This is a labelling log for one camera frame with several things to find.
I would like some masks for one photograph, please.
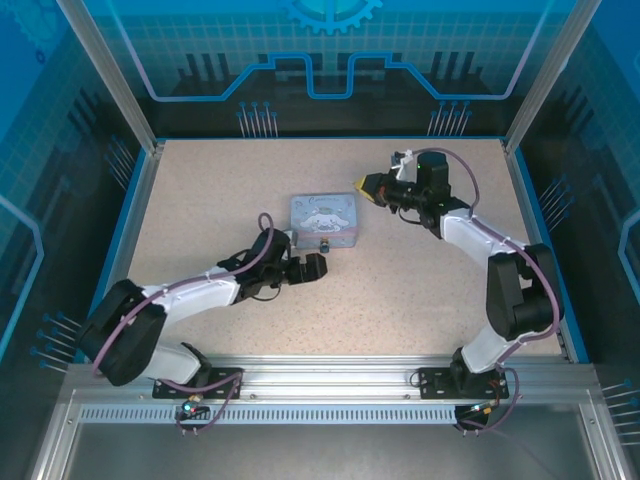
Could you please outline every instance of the speckled tabletop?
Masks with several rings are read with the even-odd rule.
[[[171,140],[129,277],[151,285],[199,274],[252,245],[260,212],[287,229],[292,195],[352,191],[355,180],[387,171],[392,152],[425,146],[465,158],[480,185],[478,214],[527,238],[497,140]],[[466,172],[449,164],[454,194],[470,203]],[[331,250],[322,280],[285,285],[273,302],[203,312],[165,329],[163,339],[253,355],[444,354],[470,341],[487,322],[484,271],[421,227],[358,202],[357,244]],[[555,337],[519,351],[559,352]]]

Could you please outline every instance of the yellow object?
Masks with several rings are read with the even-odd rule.
[[[364,181],[367,179],[366,175],[364,177],[362,177],[360,180],[358,180],[357,182],[353,182],[353,186],[356,187],[356,190],[358,192],[360,192],[362,194],[362,196],[364,198],[366,198],[367,200],[369,200],[371,203],[376,203],[375,200],[373,199],[373,197],[371,195],[369,195],[367,192],[365,192],[362,187],[364,186]]]

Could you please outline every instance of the perforated metal strip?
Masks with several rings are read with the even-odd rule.
[[[175,405],[86,405],[82,423],[169,424],[175,420]],[[213,414],[218,405],[211,405]],[[435,405],[232,405],[222,414],[221,424],[393,424],[447,425],[455,423],[455,407]],[[193,420],[206,423],[212,412]]]

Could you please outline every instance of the gear graphic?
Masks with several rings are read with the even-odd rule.
[[[45,50],[58,32],[55,0],[0,0],[0,11],[13,15],[22,33],[39,50]]]
[[[360,28],[360,20],[373,18],[373,9],[382,7],[381,0],[281,0],[289,20],[300,27],[311,27],[313,33],[336,30],[347,33],[349,27]]]

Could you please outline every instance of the white arm segment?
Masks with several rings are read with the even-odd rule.
[[[494,227],[482,223],[492,230]],[[469,255],[485,271],[488,258],[497,253],[513,253],[514,250],[489,236],[469,218],[469,210],[460,208],[452,210],[440,220],[442,238]],[[517,240],[510,239],[521,248],[525,245]],[[495,367],[496,362],[514,343],[520,341],[529,334],[523,334],[516,340],[507,341],[498,335],[491,325],[486,325],[480,333],[467,345],[462,347],[462,358],[472,373],[482,373]]]
[[[208,270],[208,273],[213,276],[226,271],[224,268],[213,267]],[[144,287],[142,293],[148,297],[166,287],[167,285],[148,286]],[[239,290],[240,285],[234,277],[211,281],[203,280],[172,290],[153,303],[164,307],[167,314],[164,323],[166,328],[210,308],[231,305]],[[185,384],[191,380],[199,368],[200,361],[184,346],[169,346],[158,342],[149,365],[140,376],[154,379],[162,378]]]

